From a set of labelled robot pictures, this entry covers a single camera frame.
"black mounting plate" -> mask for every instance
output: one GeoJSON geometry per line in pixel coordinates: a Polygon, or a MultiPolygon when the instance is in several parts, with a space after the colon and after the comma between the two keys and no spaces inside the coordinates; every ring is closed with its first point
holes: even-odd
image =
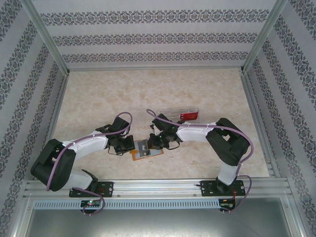
{"type": "Polygon", "coordinates": [[[202,197],[233,196],[233,190],[235,190],[236,196],[245,196],[246,194],[242,180],[235,180],[229,185],[229,190],[225,193],[221,193],[217,189],[215,180],[202,180],[199,184],[201,186],[202,197]]]}
{"type": "MultiPolygon", "coordinates": [[[[113,194],[113,182],[98,182],[96,194],[101,195],[103,198],[111,198],[113,194]]],[[[76,189],[70,189],[69,197],[71,198],[95,198],[95,195],[80,192],[76,189]]]]}

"perforated metal strip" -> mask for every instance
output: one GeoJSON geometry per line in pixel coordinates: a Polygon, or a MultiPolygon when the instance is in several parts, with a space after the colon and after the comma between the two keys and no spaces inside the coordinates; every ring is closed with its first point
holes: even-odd
{"type": "MultiPolygon", "coordinates": [[[[38,200],[36,210],[80,209],[81,200],[38,200]]],[[[218,199],[179,199],[179,200],[106,200],[105,209],[206,209],[219,208],[218,199]]]]}

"transparent container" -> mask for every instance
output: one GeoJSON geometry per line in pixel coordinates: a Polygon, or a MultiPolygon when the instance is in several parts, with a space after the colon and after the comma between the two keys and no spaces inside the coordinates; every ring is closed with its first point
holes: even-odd
{"type": "Polygon", "coordinates": [[[187,108],[176,108],[176,109],[166,109],[161,110],[161,114],[164,114],[169,120],[173,122],[177,122],[180,120],[186,120],[190,123],[199,123],[199,110],[198,107],[187,107],[187,108]],[[188,113],[193,113],[194,115],[197,113],[197,118],[193,120],[187,120],[189,115],[188,113]]]}

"patterned wallpaper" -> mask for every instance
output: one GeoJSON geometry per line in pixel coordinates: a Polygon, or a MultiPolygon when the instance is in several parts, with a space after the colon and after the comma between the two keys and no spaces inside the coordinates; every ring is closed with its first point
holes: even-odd
{"type": "Polygon", "coordinates": [[[242,66],[276,0],[35,0],[70,69],[242,66]]]}
{"type": "Polygon", "coordinates": [[[18,0],[0,1],[0,237],[44,146],[64,75],[18,0]]]}
{"type": "Polygon", "coordinates": [[[278,168],[316,236],[316,7],[290,0],[248,71],[278,168]]]}

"marble floor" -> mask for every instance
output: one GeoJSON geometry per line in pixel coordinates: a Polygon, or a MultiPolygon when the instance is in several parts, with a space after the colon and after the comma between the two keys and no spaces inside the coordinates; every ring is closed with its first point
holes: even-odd
{"type": "MultiPolygon", "coordinates": [[[[130,134],[134,140],[145,139],[152,132],[153,119],[147,108],[159,112],[179,107],[199,107],[201,123],[222,117],[232,121],[255,146],[240,174],[269,176],[237,69],[71,72],[54,138],[83,137],[128,111],[134,120],[130,134]]],[[[98,151],[76,161],[74,167],[99,179],[182,179],[216,177],[220,165],[208,143],[187,142],[138,161],[129,153],[118,157],[98,151]]]]}

